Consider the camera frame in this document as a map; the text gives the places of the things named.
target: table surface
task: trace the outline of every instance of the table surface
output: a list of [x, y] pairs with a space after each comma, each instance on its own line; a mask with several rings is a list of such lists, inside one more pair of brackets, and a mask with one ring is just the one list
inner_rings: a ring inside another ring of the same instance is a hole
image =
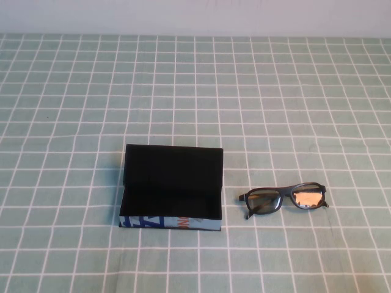
[[[389, 292], [390, 96], [390, 39], [0, 34], [0, 292]], [[118, 228], [126, 143], [223, 147], [222, 231]]]

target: white wall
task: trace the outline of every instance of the white wall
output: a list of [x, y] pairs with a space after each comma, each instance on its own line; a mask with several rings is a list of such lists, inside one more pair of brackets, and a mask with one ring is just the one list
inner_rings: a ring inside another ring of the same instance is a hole
[[391, 0], [0, 0], [0, 32], [391, 37]]

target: open glasses case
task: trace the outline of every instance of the open glasses case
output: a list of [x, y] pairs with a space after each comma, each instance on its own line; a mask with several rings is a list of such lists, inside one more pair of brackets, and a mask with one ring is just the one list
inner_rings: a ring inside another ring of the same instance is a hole
[[223, 150], [126, 145], [120, 226], [221, 230]]

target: glasses lens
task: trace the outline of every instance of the glasses lens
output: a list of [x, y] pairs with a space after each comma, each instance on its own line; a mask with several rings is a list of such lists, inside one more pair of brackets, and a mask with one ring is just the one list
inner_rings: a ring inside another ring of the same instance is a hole
[[323, 203], [322, 188], [317, 185], [300, 186], [293, 190], [293, 198], [301, 208], [318, 208]]
[[275, 190], [256, 190], [249, 195], [249, 206], [254, 214], [275, 211], [280, 201], [280, 193]]

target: black frame glasses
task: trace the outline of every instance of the black frame glasses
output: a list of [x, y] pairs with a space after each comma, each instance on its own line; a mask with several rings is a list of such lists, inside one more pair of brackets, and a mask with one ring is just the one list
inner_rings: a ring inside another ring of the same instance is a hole
[[[305, 196], [302, 197], [303, 204], [297, 202], [298, 195], [303, 193]], [[290, 197], [292, 203], [299, 209], [318, 209], [322, 206], [329, 207], [324, 200], [324, 194], [326, 193], [326, 187], [316, 182], [301, 183], [298, 185], [287, 186], [287, 187], [262, 187], [255, 188], [246, 194], [239, 196], [239, 201], [245, 201], [249, 209], [246, 215], [248, 220], [252, 215], [266, 215], [272, 212], [277, 212], [282, 206], [283, 197]], [[312, 194], [321, 194], [315, 198]], [[305, 201], [312, 197], [318, 200], [316, 204], [307, 204]]]

